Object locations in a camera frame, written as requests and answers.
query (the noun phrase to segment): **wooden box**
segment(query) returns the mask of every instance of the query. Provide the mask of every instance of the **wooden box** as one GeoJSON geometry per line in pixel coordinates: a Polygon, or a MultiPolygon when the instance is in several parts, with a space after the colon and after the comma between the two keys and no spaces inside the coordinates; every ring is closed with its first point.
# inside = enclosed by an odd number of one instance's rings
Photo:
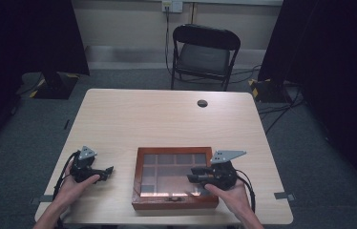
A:
{"type": "Polygon", "coordinates": [[[188,181],[191,168],[210,166],[210,147],[138,148],[132,205],[136,210],[215,208],[219,200],[188,181]]]}

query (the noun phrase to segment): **chair seat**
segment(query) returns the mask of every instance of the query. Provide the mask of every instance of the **chair seat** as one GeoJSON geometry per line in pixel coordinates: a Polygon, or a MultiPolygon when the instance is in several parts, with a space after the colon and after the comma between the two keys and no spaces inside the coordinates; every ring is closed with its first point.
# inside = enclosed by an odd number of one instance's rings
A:
{"type": "Polygon", "coordinates": [[[230,51],[184,44],[177,69],[226,76],[230,51]]]}

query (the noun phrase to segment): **baseboard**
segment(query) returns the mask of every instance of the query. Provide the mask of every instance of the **baseboard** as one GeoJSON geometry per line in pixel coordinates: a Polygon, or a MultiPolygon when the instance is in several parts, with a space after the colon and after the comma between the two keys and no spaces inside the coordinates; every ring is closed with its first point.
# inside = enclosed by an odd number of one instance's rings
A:
{"type": "MultiPolygon", "coordinates": [[[[86,58],[89,69],[164,69],[165,50],[159,48],[116,48],[109,46],[88,46],[86,58]]],[[[167,56],[169,68],[173,51],[167,56]]],[[[251,69],[261,65],[265,50],[240,50],[234,69],[251,69]]]]}

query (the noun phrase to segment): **black chair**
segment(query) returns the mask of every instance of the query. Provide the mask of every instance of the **black chair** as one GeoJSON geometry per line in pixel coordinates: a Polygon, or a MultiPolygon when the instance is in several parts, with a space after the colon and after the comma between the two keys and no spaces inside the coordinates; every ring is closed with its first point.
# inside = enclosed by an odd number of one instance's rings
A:
{"type": "Polygon", "coordinates": [[[175,72],[222,81],[226,91],[241,40],[231,31],[194,24],[173,31],[175,45],[171,90],[175,72]],[[179,52],[179,43],[183,44],[179,52]]]}

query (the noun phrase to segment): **gray carpet floor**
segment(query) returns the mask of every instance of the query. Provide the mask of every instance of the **gray carpet floor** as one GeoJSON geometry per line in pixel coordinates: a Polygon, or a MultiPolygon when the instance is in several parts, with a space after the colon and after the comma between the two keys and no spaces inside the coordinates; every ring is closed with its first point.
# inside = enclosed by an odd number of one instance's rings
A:
{"type": "MultiPolygon", "coordinates": [[[[236,74],[232,81],[248,75],[236,74]]],[[[20,92],[38,77],[39,73],[25,74],[20,92]]],[[[213,81],[195,82],[177,82],[176,90],[221,91],[219,84],[209,84],[213,81]]],[[[91,88],[169,90],[170,77],[166,70],[95,70],[78,80],[68,100],[23,94],[16,114],[0,131],[0,228],[33,227],[37,205],[31,200],[44,193],[84,94],[91,88]]],[[[250,92],[250,88],[242,81],[230,84],[228,91],[250,92]]],[[[289,88],[291,96],[296,92],[297,88],[289,88]]],[[[283,105],[256,104],[260,111],[283,105]]],[[[262,114],[264,128],[280,114],[262,114]]],[[[283,187],[296,199],[290,201],[294,216],[290,225],[266,228],[357,228],[357,173],[326,142],[321,122],[304,103],[285,113],[267,139],[283,187]]]]}

